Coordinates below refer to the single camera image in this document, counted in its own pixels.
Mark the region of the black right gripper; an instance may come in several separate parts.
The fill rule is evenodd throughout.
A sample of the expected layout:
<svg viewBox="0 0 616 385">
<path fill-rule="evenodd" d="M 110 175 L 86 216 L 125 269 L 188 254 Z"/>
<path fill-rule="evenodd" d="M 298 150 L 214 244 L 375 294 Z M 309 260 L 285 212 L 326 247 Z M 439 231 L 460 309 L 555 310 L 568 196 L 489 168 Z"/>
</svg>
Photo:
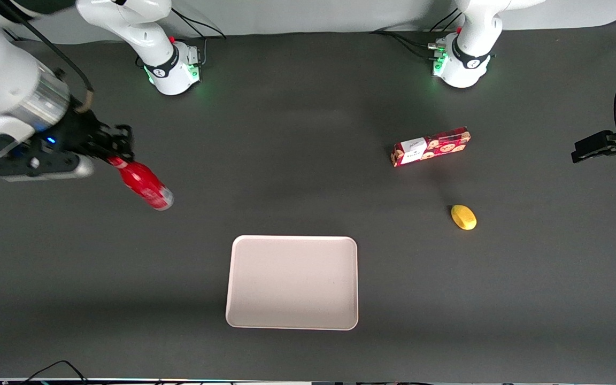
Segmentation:
<svg viewBox="0 0 616 385">
<path fill-rule="evenodd" d="M 36 132 L 18 145 L 15 160 L 24 161 L 29 167 L 75 166 L 78 164 L 75 159 L 80 155 L 103 161 L 110 158 L 134 161 L 129 144 L 133 140 L 129 125 L 106 125 L 91 111 L 77 113 L 71 110 L 56 124 Z"/>
</svg>

